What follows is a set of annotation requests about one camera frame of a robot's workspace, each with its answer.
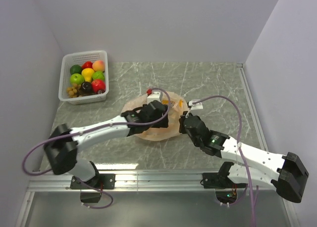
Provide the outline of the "dark brown fruit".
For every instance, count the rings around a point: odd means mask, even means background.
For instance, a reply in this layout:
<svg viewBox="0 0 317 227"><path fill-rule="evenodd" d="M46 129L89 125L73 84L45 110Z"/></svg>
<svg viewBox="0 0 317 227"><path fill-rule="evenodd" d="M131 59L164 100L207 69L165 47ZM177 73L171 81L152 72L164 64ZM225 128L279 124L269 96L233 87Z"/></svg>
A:
<svg viewBox="0 0 317 227"><path fill-rule="evenodd" d="M79 88L79 91L82 94L91 94L94 92L93 88L92 88L92 84L90 82L83 82Z"/></svg>

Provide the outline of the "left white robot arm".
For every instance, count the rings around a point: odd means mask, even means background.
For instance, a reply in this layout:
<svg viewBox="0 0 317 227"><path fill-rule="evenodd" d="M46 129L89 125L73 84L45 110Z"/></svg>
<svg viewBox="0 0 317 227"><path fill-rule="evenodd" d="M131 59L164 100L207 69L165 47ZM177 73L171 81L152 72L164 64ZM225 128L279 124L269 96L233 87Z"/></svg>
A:
<svg viewBox="0 0 317 227"><path fill-rule="evenodd" d="M93 162L80 160L77 155L104 141L141 134L152 127L167 128L168 112L168 105L154 100L101 123L76 128L58 126L44 145L52 172L69 173L88 188L95 188L101 179L99 171Z"/></svg>

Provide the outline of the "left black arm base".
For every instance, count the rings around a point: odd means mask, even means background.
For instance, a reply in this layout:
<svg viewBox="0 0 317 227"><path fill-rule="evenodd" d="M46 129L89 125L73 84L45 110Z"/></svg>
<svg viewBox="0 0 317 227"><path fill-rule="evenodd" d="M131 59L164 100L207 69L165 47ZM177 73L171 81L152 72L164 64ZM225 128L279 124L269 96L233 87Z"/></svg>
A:
<svg viewBox="0 0 317 227"><path fill-rule="evenodd" d="M98 204L106 190L113 190L115 187L115 174L99 174L96 180L82 182L73 176L70 182L71 190L80 191L80 201L83 204Z"/></svg>

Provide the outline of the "red apple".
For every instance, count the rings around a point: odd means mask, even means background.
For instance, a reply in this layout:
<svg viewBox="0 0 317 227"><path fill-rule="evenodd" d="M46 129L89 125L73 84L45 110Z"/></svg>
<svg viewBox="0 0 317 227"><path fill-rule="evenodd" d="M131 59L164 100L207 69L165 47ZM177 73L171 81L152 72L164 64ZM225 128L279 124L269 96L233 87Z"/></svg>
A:
<svg viewBox="0 0 317 227"><path fill-rule="evenodd" d="M106 91L106 84L103 80L95 79L92 81L91 85L96 94L102 94Z"/></svg>

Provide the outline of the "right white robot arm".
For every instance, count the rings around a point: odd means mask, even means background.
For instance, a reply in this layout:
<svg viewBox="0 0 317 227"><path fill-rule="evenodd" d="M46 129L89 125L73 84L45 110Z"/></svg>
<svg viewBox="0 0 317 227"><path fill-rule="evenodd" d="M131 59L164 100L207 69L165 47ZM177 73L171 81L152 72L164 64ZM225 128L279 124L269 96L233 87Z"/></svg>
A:
<svg viewBox="0 0 317 227"><path fill-rule="evenodd" d="M180 133L187 134L195 147L209 156L225 159L217 173L205 172L205 189L259 186L293 203L300 203L309 173L298 155L275 154L246 144L227 134L210 130L196 115L182 115Z"/></svg>

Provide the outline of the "translucent orange plastic bag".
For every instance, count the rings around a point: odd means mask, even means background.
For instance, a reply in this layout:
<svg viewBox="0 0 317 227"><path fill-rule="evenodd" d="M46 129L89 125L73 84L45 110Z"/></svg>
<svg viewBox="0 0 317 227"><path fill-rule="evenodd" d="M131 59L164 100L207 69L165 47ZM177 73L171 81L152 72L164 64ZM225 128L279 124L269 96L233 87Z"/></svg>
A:
<svg viewBox="0 0 317 227"><path fill-rule="evenodd" d="M183 112L188 111L188 106L184 98L180 95L170 91L167 91L167 93L169 94L171 100L171 108L168 113L168 128L149 128L143 133L136 134L136 137L148 141L162 141L180 135L179 119L181 115L183 115ZM131 99L124 105L121 112L140 107L143 104L146 104L146 101L147 95L141 95ZM167 105L168 99L166 94L163 94L162 102L164 105Z"/></svg>

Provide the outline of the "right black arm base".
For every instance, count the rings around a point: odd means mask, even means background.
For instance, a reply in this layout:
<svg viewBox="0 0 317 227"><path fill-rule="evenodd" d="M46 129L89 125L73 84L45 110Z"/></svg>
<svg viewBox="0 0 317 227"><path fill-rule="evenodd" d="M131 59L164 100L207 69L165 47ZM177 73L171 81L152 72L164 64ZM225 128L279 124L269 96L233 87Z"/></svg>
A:
<svg viewBox="0 0 317 227"><path fill-rule="evenodd" d="M215 172L204 172L200 185L204 189L213 189L216 201L220 204L230 205L237 201L237 185L226 176Z"/></svg>

